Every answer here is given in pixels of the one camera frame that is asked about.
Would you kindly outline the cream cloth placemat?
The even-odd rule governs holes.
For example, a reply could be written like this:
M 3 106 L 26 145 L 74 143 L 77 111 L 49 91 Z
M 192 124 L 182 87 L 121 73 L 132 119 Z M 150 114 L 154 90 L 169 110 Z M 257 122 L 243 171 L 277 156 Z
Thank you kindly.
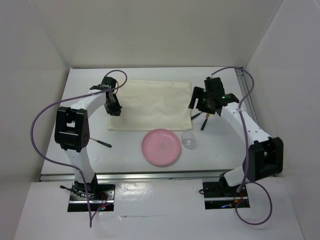
M 192 130 L 191 88 L 187 81 L 129 79 L 116 94 L 122 110 L 109 118 L 108 130 Z

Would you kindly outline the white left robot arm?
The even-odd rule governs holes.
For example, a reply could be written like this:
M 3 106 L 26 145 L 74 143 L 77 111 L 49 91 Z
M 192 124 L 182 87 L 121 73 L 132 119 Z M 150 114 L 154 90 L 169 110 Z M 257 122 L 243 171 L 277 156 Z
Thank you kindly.
M 114 89 L 117 80 L 105 76 L 101 83 L 90 88 L 89 96 L 72 106 L 61 106 L 56 113 L 54 140 L 67 154 L 70 164 L 75 166 L 74 189 L 88 200 L 99 193 L 96 173 L 91 167 L 87 145 L 90 141 L 89 117 L 101 106 L 108 115 L 119 117 L 120 105 Z

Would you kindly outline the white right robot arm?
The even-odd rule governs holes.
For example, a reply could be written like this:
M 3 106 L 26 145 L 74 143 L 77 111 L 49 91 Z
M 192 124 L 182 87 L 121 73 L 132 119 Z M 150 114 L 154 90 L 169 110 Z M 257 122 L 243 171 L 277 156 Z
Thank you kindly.
M 230 196 L 236 188 L 241 189 L 246 183 L 283 171 L 283 141 L 262 130 L 241 107 L 239 99 L 233 93 L 225 92 L 219 77 L 207 77 L 203 88 L 195 86 L 188 107 L 209 115 L 218 114 L 244 141 L 244 161 L 241 166 L 220 175 L 220 194 Z

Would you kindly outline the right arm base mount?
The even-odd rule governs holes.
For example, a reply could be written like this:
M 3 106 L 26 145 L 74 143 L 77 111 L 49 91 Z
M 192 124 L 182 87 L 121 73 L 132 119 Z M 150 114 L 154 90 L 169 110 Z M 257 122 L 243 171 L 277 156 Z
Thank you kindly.
M 244 186 L 241 192 L 237 192 L 237 186 L 222 189 L 220 184 L 215 182 L 203 182 L 199 194 L 204 197 L 206 210 L 250 208 L 247 188 Z

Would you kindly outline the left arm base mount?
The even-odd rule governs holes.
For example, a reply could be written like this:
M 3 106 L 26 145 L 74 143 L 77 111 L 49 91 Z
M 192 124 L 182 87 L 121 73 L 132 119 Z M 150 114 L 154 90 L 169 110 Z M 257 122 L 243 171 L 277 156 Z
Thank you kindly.
M 59 186 L 61 189 L 69 191 L 69 201 L 67 211 L 70 213 L 87 212 L 87 199 L 84 191 L 76 190 L 74 184 L 72 187 Z M 115 200 L 115 184 L 101 184 L 97 187 L 97 193 L 89 193 L 88 199 L 92 212 L 113 212 Z

